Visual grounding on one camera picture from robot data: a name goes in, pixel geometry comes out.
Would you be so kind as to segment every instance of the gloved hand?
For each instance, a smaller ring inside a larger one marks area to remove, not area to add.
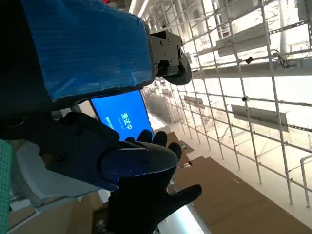
[[[137,139],[166,146],[165,132],[152,133],[144,130]],[[177,143],[168,147],[180,160],[181,148]],[[176,167],[163,172],[120,178],[119,190],[113,192],[108,203],[108,220],[106,230],[115,234],[150,234],[157,225],[178,210],[193,202],[201,195],[201,186],[193,185],[176,194],[170,195],[166,188]]]

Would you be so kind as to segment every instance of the brown cardboard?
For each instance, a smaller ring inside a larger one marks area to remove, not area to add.
[[[202,186],[194,208],[213,234],[312,234],[312,230],[211,158],[174,174],[175,185]]]

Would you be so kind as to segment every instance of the blue plastic wrap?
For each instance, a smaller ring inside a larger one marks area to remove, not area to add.
[[[149,35],[137,16],[99,0],[22,4],[53,101],[151,81]]]

